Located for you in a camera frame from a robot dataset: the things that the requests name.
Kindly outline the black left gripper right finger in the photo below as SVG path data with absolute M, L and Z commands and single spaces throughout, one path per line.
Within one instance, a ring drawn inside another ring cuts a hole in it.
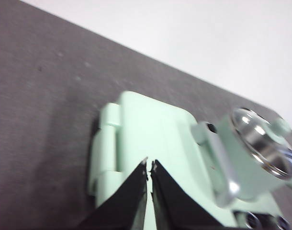
M 152 162 L 152 199 L 158 230 L 222 230 L 223 225 L 195 202 L 158 160 Z

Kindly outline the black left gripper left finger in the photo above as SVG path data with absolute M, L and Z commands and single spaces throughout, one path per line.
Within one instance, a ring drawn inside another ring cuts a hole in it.
M 79 224 L 80 230 L 142 230 L 147 202 L 144 158 L 119 189 Z

